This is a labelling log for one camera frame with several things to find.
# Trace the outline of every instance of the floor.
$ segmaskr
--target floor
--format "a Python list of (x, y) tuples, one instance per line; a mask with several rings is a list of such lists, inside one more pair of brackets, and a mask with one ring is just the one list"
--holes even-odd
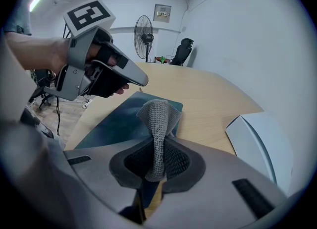
[[(59, 100), (59, 135), (65, 141), (65, 143), (67, 143), (68, 138), (71, 135), (77, 121), (85, 111), (85, 109), (82, 108), (82, 105), (88, 99), (93, 98), (94, 96), (79, 96), (74, 101), (68, 101), (65, 99)], [(39, 109), (41, 100), (42, 98), (38, 97), (30, 108), (47, 128), (49, 128), (53, 133), (56, 133), (58, 124), (58, 116), (56, 112), (56, 97), (49, 99), (51, 106), (45, 103), (44, 105), (42, 105), (41, 109)]]

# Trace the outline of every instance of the cable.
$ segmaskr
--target cable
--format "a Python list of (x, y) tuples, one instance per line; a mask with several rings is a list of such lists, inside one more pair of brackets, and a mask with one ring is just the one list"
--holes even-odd
[(174, 45), (174, 48), (173, 48), (173, 53), (172, 53), (172, 55), (171, 55), (172, 57), (173, 57), (173, 55), (174, 55), (176, 43), (177, 43), (177, 40), (178, 40), (178, 36), (179, 36), (179, 34), (180, 34), (180, 28), (182, 28), (182, 23), (183, 23), (184, 15), (185, 15), (186, 11), (188, 10), (188, 7), (189, 7), (187, 0), (185, 0), (185, 1), (186, 1), (186, 3), (187, 3), (187, 8), (186, 8), (186, 10), (184, 11), (184, 14), (183, 14), (183, 16), (182, 16), (182, 20), (180, 21), (180, 26), (179, 26), (178, 34), (177, 34), (177, 37), (176, 37), (175, 45)]
[(59, 124), (60, 124), (60, 112), (59, 112), (59, 97), (57, 97), (57, 103), (56, 103), (56, 112), (58, 115), (58, 124), (57, 124), (57, 135), (59, 136)]
[(65, 32), (66, 32), (66, 23), (65, 23), (65, 26), (64, 26), (63, 38), (65, 38)]
[(70, 31), (67, 33), (66, 38), (68, 38), (68, 35), (70, 34)]
[(88, 102), (89, 101), (89, 99), (87, 99), (85, 96), (86, 96), (87, 94), (85, 94), (84, 96), (83, 96), (83, 98), (86, 100), (86, 102)]
[[(65, 26), (64, 26), (64, 33), (63, 33), (63, 38), (65, 38), (65, 33), (66, 33), (66, 23), (65, 23)], [(59, 97), (56, 97), (57, 98), (57, 102), (56, 102), (56, 112), (57, 112), (57, 115), (58, 115), (58, 123), (57, 123), (57, 130), (56, 130), (56, 133), (57, 135), (59, 136), (59, 124), (60, 124), (60, 112), (59, 112)]]

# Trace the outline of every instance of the black office chair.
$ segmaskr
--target black office chair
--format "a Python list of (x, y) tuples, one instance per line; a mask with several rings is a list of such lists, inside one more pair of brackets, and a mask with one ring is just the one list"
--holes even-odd
[(47, 104), (51, 106), (49, 98), (53, 95), (44, 92), (44, 87), (50, 87), (51, 82), (54, 80), (54, 76), (47, 69), (35, 70), (33, 74), (36, 75), (38, 88), (36, 88), (36, 90), (32, 94), (29, 102), (32, 103), (38, 96), (41, 96), (42, 101), (39, 109), (41, 109), (41, 106), (45, 102), (47, 102)]
[(193, 40), (185, 38), (182, 39), (181, 45), (178, 46), (176, 55), (170, 65), (183, 66), (183, 63), (186, 61), (190, 52), (192, 51)]

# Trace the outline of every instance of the black strap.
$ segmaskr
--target black strap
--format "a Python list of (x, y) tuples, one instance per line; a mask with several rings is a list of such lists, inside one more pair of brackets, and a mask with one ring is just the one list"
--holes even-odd
[(102, 61), (105, 64), (108, 64), (110, 56), (113, 55), (113, 50), (109, 47), (101, 47), (96, 55), (96, 59)]

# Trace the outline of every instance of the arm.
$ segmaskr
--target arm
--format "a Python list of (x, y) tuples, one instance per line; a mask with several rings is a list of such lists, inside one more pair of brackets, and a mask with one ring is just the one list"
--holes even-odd
[(5, 33), (5, 38), (25, 69), (50, 69), (59, 73), (66, 64), (68, 39), (37, 39), (14, 32)]

